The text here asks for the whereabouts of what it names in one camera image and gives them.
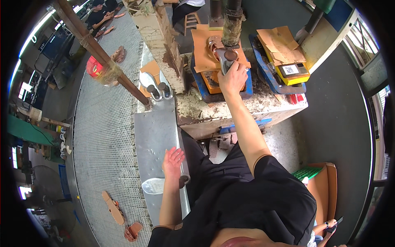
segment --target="worn table surface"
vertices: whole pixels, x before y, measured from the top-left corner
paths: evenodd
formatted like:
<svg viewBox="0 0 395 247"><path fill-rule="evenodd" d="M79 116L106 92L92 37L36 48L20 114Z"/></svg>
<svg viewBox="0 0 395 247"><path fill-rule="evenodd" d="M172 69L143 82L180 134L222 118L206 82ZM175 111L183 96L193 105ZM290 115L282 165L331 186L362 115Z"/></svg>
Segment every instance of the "worn table surface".
<svg viewBox="0 0 395 247"><path fill-rule="evenodd" d="M257 64L252 48L243 48L247 59L251 63L251 76L254 95L247 100L243 100L252 115L271 113L277 111L287 111L294 109L304 109L308 106L307 101L293 105L289 97L281 95L281 102L274 96L267 82L261 81L257 75ZM191 53L186 54L190 62ZM190 63L185 67L187 75L192 76ZM225 102L214 103L211 107L199 99L198 91L189 90L186 94L177 95L177 120L178 125L196 124L220 119L231 119L232 116Z"/></svg>

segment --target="worker's hand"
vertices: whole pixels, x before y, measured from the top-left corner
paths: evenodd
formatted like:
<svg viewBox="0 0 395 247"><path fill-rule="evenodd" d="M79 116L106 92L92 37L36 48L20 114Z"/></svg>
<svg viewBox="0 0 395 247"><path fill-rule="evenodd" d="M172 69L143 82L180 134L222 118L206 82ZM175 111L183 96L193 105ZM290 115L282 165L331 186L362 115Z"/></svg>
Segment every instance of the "worker's hand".
<svg viewBox="0 0 395 247"><path fill-rule="evenodd" d="M233 62L226 75L223 75L221 71L218 72L218 82L225 97L238 95L247 78L246 66L237 61Z"/></svg>
<svg viewBox="0 0 395 247"><path fill-rule="evenodd" d="M176 150L172 147L166 150L165 158L162 163L162 170L165 173L165 179L179 179L181 176L181 162L185 159L184 151L181 148Z"/></svg>
<svg viewBox="0 0 395 247"><path fill-rule="evenodd" d="M331 238L332 235L335 233L335 231L336 231L336 229L335 229L332 233L331 233L331 232L327 232L324 238L325 238L325 239Z"/></svg>
<svg viewBox="0 0 395 247"><path fill-rule="evenodd" d="M336 222L337 222L337 221L336 221L335 219L332 219L332 220L328 221L328 224L329 224L329 227L328 227L328 228L334 227L335 224L336 224Z"/></svg>
<svg viewBox="0 0 395 247"><path fill-rule="evenodd" d="M107 21L107 20L109 20L109 19L111 19L111 16L110 16L110 15L105 15L105 16L103 17L103 20L104 20L104 21Z"/></svg>

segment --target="phone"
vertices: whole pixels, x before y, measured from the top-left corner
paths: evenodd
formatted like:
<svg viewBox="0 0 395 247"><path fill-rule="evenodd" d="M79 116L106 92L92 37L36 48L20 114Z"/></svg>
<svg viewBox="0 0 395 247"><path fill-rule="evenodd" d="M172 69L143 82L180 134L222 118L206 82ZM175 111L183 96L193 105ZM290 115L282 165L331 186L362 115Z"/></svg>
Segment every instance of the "phone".
<svg viewBox="0 0 395 247"><path fill-rule="evenodd" d="M330 232L330 233L334 232L334 230L336 230L336 228L337 228L337 225L340 224L342 221L343 221L343 216L340 217L340 219L338 221L336 221L336 224L333 227L325 229L325 231Z"/></svg>

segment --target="blue machine base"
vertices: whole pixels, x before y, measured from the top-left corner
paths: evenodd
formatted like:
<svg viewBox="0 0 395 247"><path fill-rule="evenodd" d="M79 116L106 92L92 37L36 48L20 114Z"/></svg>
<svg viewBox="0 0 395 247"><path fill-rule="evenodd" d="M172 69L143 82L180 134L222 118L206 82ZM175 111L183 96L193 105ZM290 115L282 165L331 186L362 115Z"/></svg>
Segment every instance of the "blue machine base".
<svg viewBox="0 0 395 247"><path fill-rule="evenodd" d="M258 64L259 71L265 78L266 82L268 83L270 89L275 94L303 94L306 92L306 85L305 83L298 83L295 85L287 86L284 82L279 78L280 82L276 80L273 76L269 68L266 66L266 63L263 61L262 57L267 57L266 52L263 49L262 45L256 34L250 34L248 36L250 40L252 50L254 51L254 55Z"/></svg>
<svg viewBox="0 0 395 247"><path fill-rule="evenodd" d="M195 78L197 87L199 92L203 98L203 101L206 103L218 103L218 102L225 102L224 95L222 93L219 94L210 94L206 83L203 80L203 76L200 73L196 73L195 71L195 55L192 54L191 58L191 71L192 75ZM252 79L251 79L251 69L247 71L248 79L246 81L246 86L244 91L240 92L240 96L242 99L249 99L252 97L253 90L252 90Z"/></svg>

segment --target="metal mesh conveyor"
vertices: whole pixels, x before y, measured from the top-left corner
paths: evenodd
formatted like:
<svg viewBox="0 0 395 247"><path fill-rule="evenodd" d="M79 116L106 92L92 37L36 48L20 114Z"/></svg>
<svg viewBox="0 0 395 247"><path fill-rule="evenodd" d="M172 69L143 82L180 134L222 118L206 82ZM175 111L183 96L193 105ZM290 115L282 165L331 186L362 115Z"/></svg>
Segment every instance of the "metal mesh conveyor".
<svg viewBox="0 0 395 247"><path fill-rule="evenodd" d="M128 14L113 20L111 26L115 30L99 44L109 55L120 45L126 48L120 67L136 84L144 42ZM81 204L101 247L147 246L150 239L151 221L134 146L135 112L137 100L122 85L103 86L85 71L73 125L73 163ZM119 202L125 225L135 221L143 225L137 241L131 243L124 237L125 225L117 224L111 216L103 190Z"/></svg>

